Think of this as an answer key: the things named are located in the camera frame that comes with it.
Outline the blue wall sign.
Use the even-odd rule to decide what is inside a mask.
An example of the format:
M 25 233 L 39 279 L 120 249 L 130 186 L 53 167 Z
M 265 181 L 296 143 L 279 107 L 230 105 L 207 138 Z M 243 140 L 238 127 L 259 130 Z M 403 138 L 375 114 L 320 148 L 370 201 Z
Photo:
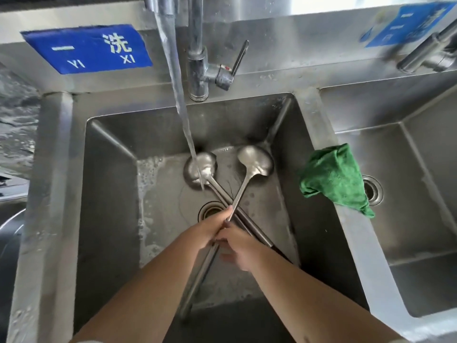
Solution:
M 403 5 L 398 10 L 380 11 L 359 38 L 364 47 L 408 44 L 429 33 L 457 6 L 454 2 Z
M 33 30 L 21 35 L 62 75 L 153 66 L 143 38 L 131 24 Z

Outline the green cleaning cloth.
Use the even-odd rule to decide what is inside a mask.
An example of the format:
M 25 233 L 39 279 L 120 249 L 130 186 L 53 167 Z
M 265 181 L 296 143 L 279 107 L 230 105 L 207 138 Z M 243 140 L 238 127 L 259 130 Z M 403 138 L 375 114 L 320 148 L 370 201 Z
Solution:
M 347 143 L 315 150 L 300 173 L 299 187 L 306 198 L 321 193 L 335 204 L 369 219 L 375 217 L 360 167 Z

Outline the stainless steel double sink unit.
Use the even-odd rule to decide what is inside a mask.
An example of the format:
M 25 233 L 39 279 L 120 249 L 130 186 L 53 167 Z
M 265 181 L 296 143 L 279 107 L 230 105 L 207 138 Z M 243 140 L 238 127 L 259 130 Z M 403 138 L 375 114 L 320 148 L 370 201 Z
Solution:
M 236 150 L 267 149 L 274 173 L 241 206 L 292 262 L 413 342 L 457 343 L 457 60 L 413 74 L 416 44 L 364 47 L 380 11 L 457 0 L 205 0 L 203 44 L 223 63 L 249 40 L 230 90 L 192 101 L 187 0 L 176 18 L 197 150 L 213 151 L 233 196 Z M 131 24 L 152 67 L 59 74 L 21 32 Z M 159 32 L 144 0 L 0 1 L 0 63 L 40 93 L 36 149 L 5 343 L 66 343 L 216 201 L 183 176 L 189 148 Z M 300 173 L 315 150 L 349 144 L 383 201 L 369 219 Z

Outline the person's left forearm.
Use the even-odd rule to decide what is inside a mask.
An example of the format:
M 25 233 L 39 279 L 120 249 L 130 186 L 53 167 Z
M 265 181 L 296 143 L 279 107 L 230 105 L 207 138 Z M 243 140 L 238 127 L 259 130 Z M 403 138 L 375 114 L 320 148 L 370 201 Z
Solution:
M 186 245 L 186 231 L 124 285 L 69 343 L 161 343 L 200 251 Z

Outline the steel ladle with dark handle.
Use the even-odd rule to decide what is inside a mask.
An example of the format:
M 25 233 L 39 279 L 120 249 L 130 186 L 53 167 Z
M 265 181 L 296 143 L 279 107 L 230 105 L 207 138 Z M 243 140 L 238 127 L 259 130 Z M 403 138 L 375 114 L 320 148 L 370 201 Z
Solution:
M 223 187 L 215 180 L 217 170 L 217 159 L 214 153 L 201 152 L 196 158 L 190 157 L 183 170 L 183 176 L 186 182 L 190 185 L 207 185 L 218 196 L 225 207 L 233 203 L 233 198 L 223 189 Z M 242 226 L 246 232 L 255 237 L 261 243 L 273 249 L 284 259 L 289 261 L 289 258 L 275 246 L 272 240 L 260 229 L 260 227 L 243 211 L 242 208 L 237 208 L 235 211 L 235 220 Z

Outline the round sink drain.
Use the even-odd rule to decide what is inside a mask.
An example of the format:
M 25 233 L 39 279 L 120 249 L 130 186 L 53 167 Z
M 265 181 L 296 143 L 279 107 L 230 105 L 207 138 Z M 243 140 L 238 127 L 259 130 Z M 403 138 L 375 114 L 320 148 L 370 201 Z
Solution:
M 208 217 L 219 213 L 226 209 L 226 205 L 220 201 L 209 201 L 205 203 L 199 210 L 197 216 L 197 222 L 200 223 L 201 221 L 207 219 Z

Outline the person's right forearm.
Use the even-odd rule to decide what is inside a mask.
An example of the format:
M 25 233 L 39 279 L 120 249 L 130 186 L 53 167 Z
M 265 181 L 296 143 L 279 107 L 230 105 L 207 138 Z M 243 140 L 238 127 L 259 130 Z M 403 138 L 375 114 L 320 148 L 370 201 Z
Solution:
M 260 289 L 297 343 L 406 342 L 357 303 L 269 249 L 249 262 Z

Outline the stainless steel basin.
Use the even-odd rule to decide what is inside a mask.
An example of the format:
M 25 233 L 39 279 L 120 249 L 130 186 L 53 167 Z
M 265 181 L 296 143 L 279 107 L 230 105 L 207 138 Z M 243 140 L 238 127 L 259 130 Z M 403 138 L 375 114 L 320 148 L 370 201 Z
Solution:
M 0 343 L 6 343 L 26 200 L 0 202 Z

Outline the all steel ladle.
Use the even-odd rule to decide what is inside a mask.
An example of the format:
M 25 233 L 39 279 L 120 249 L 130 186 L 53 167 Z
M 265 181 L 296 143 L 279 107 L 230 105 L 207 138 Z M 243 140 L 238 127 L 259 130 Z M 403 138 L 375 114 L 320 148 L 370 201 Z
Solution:
M 246 167 L 246 175 L 235 199 L 233 200 L 233 203 L 231 204 L 233 207 L 233 215 L 239 206 L 241 198 L 243 197 L 244 191 L 246 190 L 250 179 L 252 179 L 252 177 L 255 175 L 268 177 L 274 169 L 271 155 L 256 145 L 247 145 L 239 148 L 237 152 L 237 158 L 240 163 Z M 219 247 L 216 244 L 212 244 L 204 260 L 201 262 L 198 272 L 192 281 L 191 286 L 184 297 L 184 300 L 182 301 L 180 310 L 178 311 L 178 315 L 181 320 L 185 320 L 188 317 L 198 289 L 203 283 L 204 278 L 207 275 L 218 250 Z

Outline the chrome sink faucet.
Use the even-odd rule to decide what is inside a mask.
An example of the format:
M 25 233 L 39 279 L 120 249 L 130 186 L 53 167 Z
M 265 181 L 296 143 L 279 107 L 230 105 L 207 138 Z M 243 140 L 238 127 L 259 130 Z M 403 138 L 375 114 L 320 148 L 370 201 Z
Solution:
M 177 16 L 180 0 L 144 0 L 153 13 Z M 209 96 L 209 83 L 228 91 L 234 78 L 232 68 L 208 62 L 208 51 L 203 45 L 203 0 L 188 0 L 187 80 L 190 98 L 203 102 Z
M 405 74 L 415 73 L 421 66 L 443 72 L 454 63 L 456 56 L 445 50 L 457 34 L 457 18 L 440 32 L 433 32 L 409 55 L 397 64 Z

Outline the person's right hand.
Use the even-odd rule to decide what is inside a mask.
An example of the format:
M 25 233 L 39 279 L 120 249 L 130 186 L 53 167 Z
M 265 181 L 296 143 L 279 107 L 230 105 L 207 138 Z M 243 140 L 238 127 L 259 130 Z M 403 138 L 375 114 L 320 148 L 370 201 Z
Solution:
M 233 236 L 237 241 L 238 264 L 237 267 L 242 271 L 255 274 L 256 267 L 259 265 L 259 253 L 264 245 L 258 242 L 253 236 L 234 224 L 220 230 L 215 237 Z

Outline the round sink drain strainer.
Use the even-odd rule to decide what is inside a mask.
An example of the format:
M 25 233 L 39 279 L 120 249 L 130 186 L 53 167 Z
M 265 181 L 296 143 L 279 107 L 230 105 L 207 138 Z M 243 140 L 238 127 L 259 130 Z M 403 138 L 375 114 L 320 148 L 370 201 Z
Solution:
M 384 191 L 380 182 L 369 175 L 362 175 L 362 178 L 369 206 L 374 207 L 379 205 L 384 198 Z

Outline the running water stream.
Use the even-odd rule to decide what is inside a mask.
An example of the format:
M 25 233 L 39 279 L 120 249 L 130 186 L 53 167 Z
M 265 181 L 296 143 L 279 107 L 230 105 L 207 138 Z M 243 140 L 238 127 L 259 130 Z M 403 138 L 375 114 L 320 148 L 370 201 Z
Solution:
M 163 15 L 160 13 L 155 13 L 154 15 L 169 68 L 176 109 L 181 119 L 182 129 L 190 149 L 192 160 L 196 162 L 197 153 L 191 136 L 190 121 L 181 80 L 181 69 L 176 44 L 175 17 L 173 15 Z

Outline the person's left hand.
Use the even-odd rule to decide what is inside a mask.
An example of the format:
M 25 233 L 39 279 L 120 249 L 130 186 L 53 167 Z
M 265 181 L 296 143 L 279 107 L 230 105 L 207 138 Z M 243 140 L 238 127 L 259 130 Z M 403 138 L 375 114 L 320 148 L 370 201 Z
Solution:
M 191 250 L 198 251 L 206 247 L 218 233 L 214 232 L 214 215 L 191 226 L 186 231 L 186 245 Z

